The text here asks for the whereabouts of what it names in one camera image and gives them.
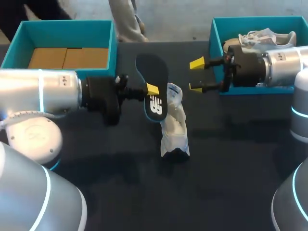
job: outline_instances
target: cardboard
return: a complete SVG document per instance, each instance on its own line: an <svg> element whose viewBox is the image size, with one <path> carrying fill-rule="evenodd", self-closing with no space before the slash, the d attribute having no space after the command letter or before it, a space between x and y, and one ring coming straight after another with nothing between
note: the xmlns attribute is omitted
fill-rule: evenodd
<svg viewBox="0 0 308 231"><path fill-rule="evenodd" d="M36 48L29 69L103 69L107 67L106 48Z"/></svg>
<svg viewBox="0 0 308 231"><path fill-rule="evenodd" d="M106 48L82 48L81 68L106 68L108 61L108 49Z"/></svg>
<svg viewBox="0 0 308 231"><path fill-rule="evenodd" d="M80 68L82 52L81 49L67 49L63 69Z"/></svg>
<svg viewBox="0 0 308 231"><path fill-rule="evenodd" d="M66 48L35 48L28 69L62 69Z"/></svg>

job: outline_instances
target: shoebox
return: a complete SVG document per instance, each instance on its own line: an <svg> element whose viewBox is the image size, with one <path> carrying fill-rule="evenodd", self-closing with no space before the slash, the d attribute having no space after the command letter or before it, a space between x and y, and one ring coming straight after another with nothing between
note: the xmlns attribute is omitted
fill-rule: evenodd
<svg viewBox="0 0 308 231"><path fill-rule="evenodd" d="M246 35L249 31L259 31L269 28L275 33L288 34L296 32L297 46L308 45L308 24L302 16L262 16L262 17L224 17L214 18L209 39L210 58L221 57L223 55L223 43L238 35ZM223 79L223 67L213 68L217 82ZM252 88L233 88L222 94L243 95L243 94L284 94L292 93L291 87L266 88L258 84Z"/></svg>
<svg viewBox="0 0 308 231"><path fill-rule="evenodd" d="M1 68L75 70L115 76L117 39L112 21L24 21Z"/></svg>

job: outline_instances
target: black table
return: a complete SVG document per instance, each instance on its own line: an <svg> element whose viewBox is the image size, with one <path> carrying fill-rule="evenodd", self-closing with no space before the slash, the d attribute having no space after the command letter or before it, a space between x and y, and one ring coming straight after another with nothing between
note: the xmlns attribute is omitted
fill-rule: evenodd
<svg viewBox="0 0 308 231"><path fill-rule="evenodd" d="M189 72L207 42L121 43L117 72L129 85L140 52L160 55L170 81L183 89L191 158L160 159L161 130L139 102L125 102L117 127L79 111L59 120L64 145L56 173L84 193L87 231L271 231L272 197L303 161L305 146L289 132L291 95L221 96L188 91L189 79L214 80L211 70Z"/></svg>

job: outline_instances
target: new balance logo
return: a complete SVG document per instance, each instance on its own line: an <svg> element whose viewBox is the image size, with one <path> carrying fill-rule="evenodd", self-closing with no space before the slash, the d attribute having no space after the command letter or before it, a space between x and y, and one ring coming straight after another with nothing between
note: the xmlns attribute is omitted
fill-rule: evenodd
<svg viewBox="0 0 308 231"><path fill-rule="evenodd" d="M151 111L153 113L161 115L163 113L162 106L161 106L162 100L158 99L157 97L153 95L150 96L150 99L151 99L151 102L150 102Z"/></svg>

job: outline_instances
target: person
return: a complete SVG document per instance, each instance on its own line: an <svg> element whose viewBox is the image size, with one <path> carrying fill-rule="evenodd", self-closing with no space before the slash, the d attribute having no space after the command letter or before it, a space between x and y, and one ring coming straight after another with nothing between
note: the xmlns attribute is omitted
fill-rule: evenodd
<svg viewBox="0 0 308 231"><path fill-rule="evenodd" d="M71 19L57 0L0 0L0 29L10 42L20 23L29 20L24 5L41 20Z"/></svg>
<svg viewBox="0 0 308 231"><path fill-rule="evenodd" d="M22 21L27 21L25 6L41 20L69 20L71 17L57 0L0 0L0 29L11 42ZM144 24L136 15L135 0L109 0L110 9L122 42L148 42Z"/></svg>
<svg viewBox="0 0 308 231"><path fill-rule="evenodd" d="M137 16L135 0L109 0L109 6L122 42L148 42L144 23Z"/></svg>

